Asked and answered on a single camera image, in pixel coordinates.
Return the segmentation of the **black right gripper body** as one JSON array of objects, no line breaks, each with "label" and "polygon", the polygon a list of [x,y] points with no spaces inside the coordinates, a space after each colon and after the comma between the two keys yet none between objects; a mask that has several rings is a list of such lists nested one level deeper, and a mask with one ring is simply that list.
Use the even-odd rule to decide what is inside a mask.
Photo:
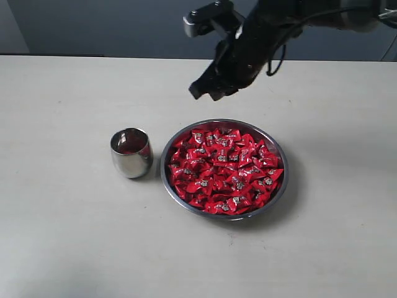
[{"label": "black right gripper body", "polygon": [[221,56],[213,61],[216,81],[244,89],[256,79],[299,18],[298,1],[258,1]]}]

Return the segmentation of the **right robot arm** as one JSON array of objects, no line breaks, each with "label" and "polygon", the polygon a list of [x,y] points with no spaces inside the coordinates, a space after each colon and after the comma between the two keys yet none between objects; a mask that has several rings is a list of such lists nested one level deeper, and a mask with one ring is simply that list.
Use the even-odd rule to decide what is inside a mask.
[{"label": "right robot arm", "polygon": [[275,54],[280,50],[283,61],[287,42],[306,25],[354,32],[369,32],[377,24],[396,28],[396,1],[258,1],[247,17],[232,1],[214,1],[183,20],[190,38],[211,32],[221,37],[213,61],[189,87],[195,99],[208,94],[218,101],[250,86],[263,68],[274,76]]}]

